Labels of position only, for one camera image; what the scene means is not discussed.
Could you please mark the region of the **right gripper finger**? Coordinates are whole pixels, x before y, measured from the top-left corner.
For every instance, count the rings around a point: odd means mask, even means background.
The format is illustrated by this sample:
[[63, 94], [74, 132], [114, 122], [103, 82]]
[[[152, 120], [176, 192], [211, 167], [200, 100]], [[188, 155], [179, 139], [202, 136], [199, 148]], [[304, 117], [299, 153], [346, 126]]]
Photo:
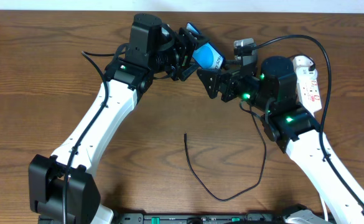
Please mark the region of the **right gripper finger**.
[[229, 70], [232, 66], [241, 66], [241, 60], [225, 60], [223, 69]]
[[198, 69], [197, 75], [204, 85], [209, 98], [214, 99], [220, 89], [221, 70]]

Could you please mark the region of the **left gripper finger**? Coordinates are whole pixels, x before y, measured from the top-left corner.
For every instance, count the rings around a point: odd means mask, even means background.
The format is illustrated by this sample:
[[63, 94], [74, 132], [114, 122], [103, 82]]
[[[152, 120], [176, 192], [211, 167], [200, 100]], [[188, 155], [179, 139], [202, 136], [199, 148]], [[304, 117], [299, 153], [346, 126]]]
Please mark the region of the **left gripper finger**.
[[179, 79], [184, 82], [188, 79], [193, 72], [195, 72], [200, 67], [197, 63], [191, 63], [186, 69], [183, 69], [183, 71], [179, 74]]
[[194, 52], [210, 41], [206, 35], [194, 33], [186, 28], [179, 29], [179, 37], [187, 53]]

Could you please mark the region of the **blue screen Samsung smartphone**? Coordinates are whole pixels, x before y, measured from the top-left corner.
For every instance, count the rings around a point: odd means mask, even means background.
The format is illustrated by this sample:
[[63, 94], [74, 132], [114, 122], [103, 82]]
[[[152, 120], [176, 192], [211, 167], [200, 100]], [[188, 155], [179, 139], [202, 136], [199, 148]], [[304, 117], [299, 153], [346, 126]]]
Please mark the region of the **blue screen Samsung smartphone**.
[[205, 41], [203, 45], [194, 50], [192, 58], [203, 69], [219, 70], [224, 66], [225, 57], [211, 43], [209, 38], [196, 28], [191, 22], [188, 22], [186, 28], [189, 32], [196, 36], [200, 36], [201, 40]]

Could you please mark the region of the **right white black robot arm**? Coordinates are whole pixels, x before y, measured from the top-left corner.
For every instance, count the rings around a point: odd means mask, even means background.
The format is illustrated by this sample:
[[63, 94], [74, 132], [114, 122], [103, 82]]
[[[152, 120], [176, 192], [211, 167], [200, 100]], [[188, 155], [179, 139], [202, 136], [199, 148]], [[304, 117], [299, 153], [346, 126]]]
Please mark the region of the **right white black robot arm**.
[[337, 223], [364, 223], [364, 190], [336, 156], [310, 106], [303, 102], [303, 82], [296, 64], [286, 57], [267, 58], [261, 76], [242, 70], [222, 73], [199, 69], [211, 98], [218, 92], [238, 96], [263, 111], [260, 120], [276, 142], [308, 176]]

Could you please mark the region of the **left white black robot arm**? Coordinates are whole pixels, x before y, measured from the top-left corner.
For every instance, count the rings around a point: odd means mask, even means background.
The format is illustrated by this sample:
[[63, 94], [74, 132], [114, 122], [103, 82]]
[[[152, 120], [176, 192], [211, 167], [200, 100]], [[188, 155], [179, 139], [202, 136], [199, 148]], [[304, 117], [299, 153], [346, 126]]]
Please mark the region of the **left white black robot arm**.
[[206, 43], [198, 31], [136, 14], [129, 41], [99, 70], [100, 90], [78, 126], [49, 157], [30, 162], [30, 209], [60, 223], [111, 223], [114, 211], [102, 205], [94, 180], [104, 151], [153, 81], [186, 80], [198, 67], [193, 53]]

